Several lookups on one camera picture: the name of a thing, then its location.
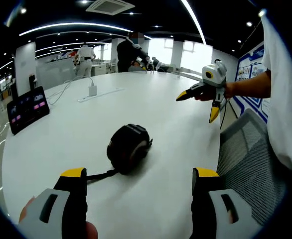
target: white round table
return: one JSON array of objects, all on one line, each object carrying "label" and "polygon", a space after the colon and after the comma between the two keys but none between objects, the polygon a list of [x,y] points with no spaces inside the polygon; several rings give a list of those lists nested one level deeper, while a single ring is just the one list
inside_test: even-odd
[{"label": "white round table", "polygon": [[[17,223],[27,201],[53,188],[64,171],[85,167],[91,175],[111,169],[107,145],[120,127],[134,123],[147,129],[153,146],[132,175],[88,185],[87,221],[100,239],[189,238],[192,168],[216,170],[218,163],[220,120],[208,123],[211,102],[176,102],[196,81],[169,73],[93,79],[98,94],[125,90],[80,103],[90,80],[75,81],[49,115],[15,136],[9,131],[2,181],[11,220]],[[46,96],[63,88],[49,89]]]}]

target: sleeve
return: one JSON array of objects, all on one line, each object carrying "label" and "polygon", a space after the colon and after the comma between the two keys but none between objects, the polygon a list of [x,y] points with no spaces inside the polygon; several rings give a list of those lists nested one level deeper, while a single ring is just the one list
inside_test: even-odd
[{"label": "sleeve", "polygon": [[81,49],[78,49],[76,55],[79,55],[79,57],[81,57]]},{"label": "sleeve", "polygon": [[142,59],[145,59],[146,57],[149,57],[149,56],[146,54],[146,52],[140,49],[139,57]]},{"label": "sleeve", "polygon": [[270,53],[269,53],[269,48],[268,48],[268,45],[271,44],[271,42],[269,42],[269,40],[271,39],[271,36],[269,36],[269,26],[268,26],[268,24],[270,23],[266,19],[265,16],[262,16],[261,21],[262,21],[262,26],[264,27],[264,40],[265,40],[264,41],[265,51],[264,51],[264,56],[261,62],[265,67],[271,70]]},{"label": "sleeve", "polygon": [[117,46],[117,57],[119,61],[125,61],[125,50],[121,43]]}]

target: gray mesh chair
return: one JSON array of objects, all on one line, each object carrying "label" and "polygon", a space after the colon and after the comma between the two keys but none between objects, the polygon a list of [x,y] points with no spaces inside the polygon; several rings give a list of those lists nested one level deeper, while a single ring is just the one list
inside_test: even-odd
[{"label": "gray mesh chair", "polygon": [[267,125],[247,109],[220,135],[217,173],[224,188],[235,190],[263,226],[284,196],[290,171],[275,156]]}]

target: blue display board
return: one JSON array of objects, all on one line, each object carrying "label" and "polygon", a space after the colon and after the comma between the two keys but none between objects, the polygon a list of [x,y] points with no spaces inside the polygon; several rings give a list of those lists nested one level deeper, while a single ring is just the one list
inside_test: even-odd
[{"label": "blue display board", "polygon": [[[261,63],[264,46],[260,46],[250,53],[241,57],[238,61],[238,68],[235,81],[243,81],[249,78],[253,78],[258,74],[266,71],[266,67]],[[241,108],[241,113],[246,108],[254,110],[265,122],[268,122],[270,99],[259,99],[253,97],[234,97],[235,102]]]}]

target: man in dark jacket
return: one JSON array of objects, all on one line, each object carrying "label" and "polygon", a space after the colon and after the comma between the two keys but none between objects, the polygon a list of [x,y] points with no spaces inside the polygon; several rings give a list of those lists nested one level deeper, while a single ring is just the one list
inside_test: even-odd
[{"label": "man in dark jacket", "polygon": [[144,35],[138,32],[130,32],[127,39],[117,46],[118,72],[128,72],[131,66],[140,66],[136,59],[140,57],[145,64],[149,56],[142,50],[139,44],[143,43]]}]

